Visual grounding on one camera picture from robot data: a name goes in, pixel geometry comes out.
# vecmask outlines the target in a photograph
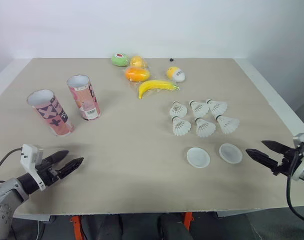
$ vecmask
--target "orange table leg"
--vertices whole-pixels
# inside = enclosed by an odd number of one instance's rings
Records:
[[[81,218],[81,216],[71,217],[70,222],[73,222],[75,240],[84,240],[83,232],[82,232],[82,218]]]
[[[192,212],[188,211],[185,213],[185,216],[184,216],[184,226],[186,227],[186,229],[188,231],[190,230],[191,221],[194,221],[194,218],[192,216]]]

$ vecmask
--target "can label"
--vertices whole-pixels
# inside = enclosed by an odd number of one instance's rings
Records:
[[[100,109],[91,83],[77,88],[69,88],[85,120],[93,120],[100,116]]]
[[[64,136],[73,131],[73,125],[68,121],[67,114],[55,96],[49,103],[34,107],[56,135]]]

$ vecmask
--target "egg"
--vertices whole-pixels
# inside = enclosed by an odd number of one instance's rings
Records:
[[[140,56],[133,56],[130,61],[130,66],[140,67],[140,68],[147,68],[147,62]]]
[[[142,82],[148,80],[150,77],[150,72],[147,69],[130,66],[125,70],[125,76],[128,80],[132,82]]]
[[[166,75],[169,79],[173,80],[176,83],[181,83],[185,80],[185,74],[180,68],[176,66],[169,67],[166,71]]]

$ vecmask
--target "toy orange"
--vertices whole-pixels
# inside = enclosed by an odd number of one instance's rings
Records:
[[[125,76],[132,82],[142,82],[148,80],[150,72],[147,69],[130,66],[125,70]]]

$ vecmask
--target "can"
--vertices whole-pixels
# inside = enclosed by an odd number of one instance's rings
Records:
[[[67,85],[82,117],[85,120],[99,118],[101,111],[90,78],[86,75],[75,75],[67,80]]]
[[[51,90],[34,91],[26,101],[38,112],[56,136],[66,136],[73,132],[74,126]]]

